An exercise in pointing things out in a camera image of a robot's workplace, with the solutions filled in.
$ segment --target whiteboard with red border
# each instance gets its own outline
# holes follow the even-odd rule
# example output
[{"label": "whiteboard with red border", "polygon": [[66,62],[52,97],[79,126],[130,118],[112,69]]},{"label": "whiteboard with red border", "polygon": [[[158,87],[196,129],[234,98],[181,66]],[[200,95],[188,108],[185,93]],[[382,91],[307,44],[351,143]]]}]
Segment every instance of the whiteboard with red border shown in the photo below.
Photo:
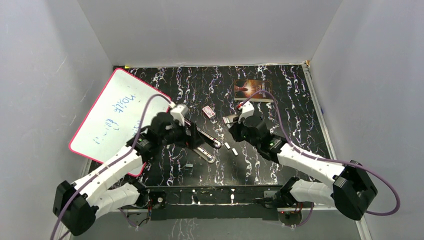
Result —
[{"label": "whiteboard with red border", "polygon": [[[158,93],[170,99],[117,68],[70,141],[69,149],[99,163],[109,160],[136,134],[147,100]],[[167,112],[168,107],[165,99],[155,97],[148,106],[142,127],[150,125],[157,113]],[[137,177],[142,169],[140,165],[128,174]]]}]

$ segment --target tabletop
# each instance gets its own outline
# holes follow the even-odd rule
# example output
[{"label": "tabletop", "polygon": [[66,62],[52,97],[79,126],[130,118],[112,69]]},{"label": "tabletop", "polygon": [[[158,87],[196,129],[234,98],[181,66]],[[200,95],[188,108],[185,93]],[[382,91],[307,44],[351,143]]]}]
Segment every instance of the tabletop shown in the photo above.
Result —
[{"label": "tabletop", "polygon": [[[207,163],[195,152],[174,145],[164,147],[151,159],[138,177],[147,186],[238,186],[284,185],[291,177],[309,180],[302,172],[263,159],[246,142],[235,142],[222,117],[235,114],[234,80],[255,79],[272,82],[272,94],[278,101],[284,129],[293,143],[305,150],[329,157],[325,138],[301,65],[248,65],[129,68],[129,73],[159,89],[176,104],[186,104],[186,118],[195,122],[222,143],[235,148],[238,156],[225,146],[204,148],[216,161]],[[266,125],[282,136],[274,103],[253,102],[255,111]],[[210,106],[216,113],[209,119],[202,108]],[[92,162],[90,171],[100,164]],[[113,187],[121,186],[126,175]]]}]

